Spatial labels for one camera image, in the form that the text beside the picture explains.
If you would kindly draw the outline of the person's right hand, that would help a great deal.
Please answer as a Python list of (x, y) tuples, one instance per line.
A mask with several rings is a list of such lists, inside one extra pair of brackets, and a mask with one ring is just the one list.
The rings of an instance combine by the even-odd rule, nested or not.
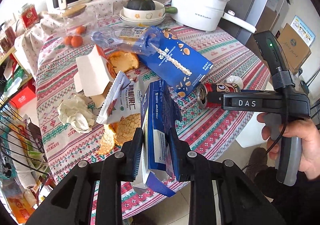
[[(272, 145), (275, 142), (272, 134), (279, 134), (283, 125), (278, 126), (278, 131), (274, 127), (265, 124), (261, 131), (262, 138), (267, 141), (270, 149), (268, 157), (276, 160), (280, 154), (280, 145)], [(299, 164), (299, 171), (304, 172), (308, 180), (319, 180), (320, 174), (320, 135), (319, 130), (311, 119), (295, 120), (286, 126), (284, 137), (299, 137), (302, 140), (302, 155)]]

